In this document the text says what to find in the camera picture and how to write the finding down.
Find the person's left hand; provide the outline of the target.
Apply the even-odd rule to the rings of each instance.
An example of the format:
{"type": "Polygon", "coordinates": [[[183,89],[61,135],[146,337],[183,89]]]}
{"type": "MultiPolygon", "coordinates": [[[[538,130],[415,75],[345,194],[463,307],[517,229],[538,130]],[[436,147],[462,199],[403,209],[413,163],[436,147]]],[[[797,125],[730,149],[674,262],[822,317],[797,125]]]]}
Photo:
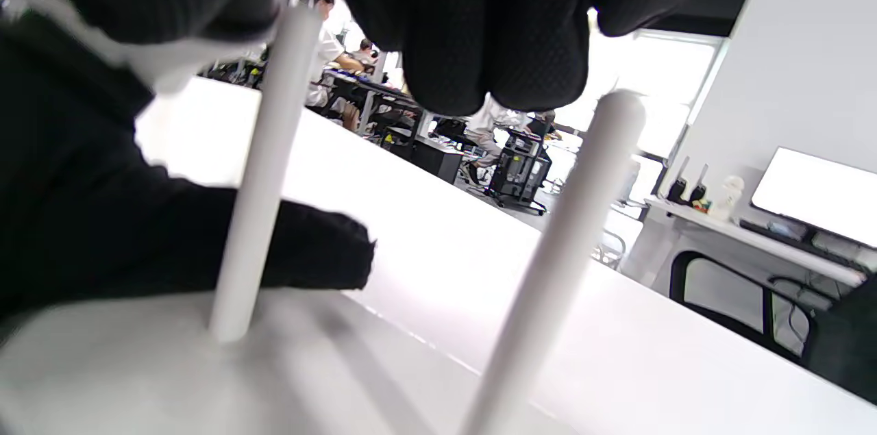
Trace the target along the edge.
{"type": "Polygon", "coordinates": [[[2,25],[1,314],[213,290],[237,191],[143,158],[154,95],[47,18],[2,25]]]}

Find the person's right hand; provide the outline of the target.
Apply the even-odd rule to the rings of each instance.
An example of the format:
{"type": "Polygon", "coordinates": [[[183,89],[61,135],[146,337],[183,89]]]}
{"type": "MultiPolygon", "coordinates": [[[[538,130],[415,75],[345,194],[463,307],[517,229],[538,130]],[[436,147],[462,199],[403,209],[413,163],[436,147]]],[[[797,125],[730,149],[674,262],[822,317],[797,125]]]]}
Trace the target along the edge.
{"type": "Polygon", "coordinates": [[[469,116],[486,96],[541,112],[567,106],[589,75],[589,11],[605,36],[625,36],[683,0],[345,0],[367,39],[399,52],[426,110],[469,116]]]}

